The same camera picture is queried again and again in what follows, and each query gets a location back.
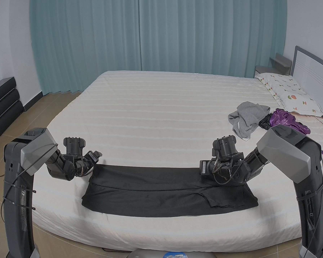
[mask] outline white headboard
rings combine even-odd
[[[291,75],[323,111],[323,60],[296,46]]]

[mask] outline teal curtain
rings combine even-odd
[[[138,0],[30,0],[30,25],[43,94],[141,70]]]
[[[139,0],[142,69],[254,77],[283,54],[286,0]]]
[[[43,93],[108,70],[253,77],[283,53],[286,0],[30,0]]]

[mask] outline floral pillow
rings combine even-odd
[[[270,91],[277,103],[288,112],[321,117],[321,108],[289,75],[262,73],[255,76]]]

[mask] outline mattress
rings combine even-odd
[[[58,142],[86,140],[84,152],[103,153],[100,163],[121,166],[199,167],[211,158],[212,142],[233,134],[229,113],[244,102],[278,104],[257,79],[190,73],[108,71],[49,124]],[[323,148],[320,118],[297,116]],[[247,155],[266,130],[258,127],[236,148]],[[85,244],[120,250],[240,252],[301,236],[293,182],[269,164],[248,185],[259,206],[219,215],[144,218],[94,212],[81,205],[88,177],[34,180],[33,221]]]

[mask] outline gray cloth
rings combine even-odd
[[[245,101],[237,107],[237,111],[228,115],[233,131],[241,139],[249,139],[258,123],[269,114],[270,107]]]

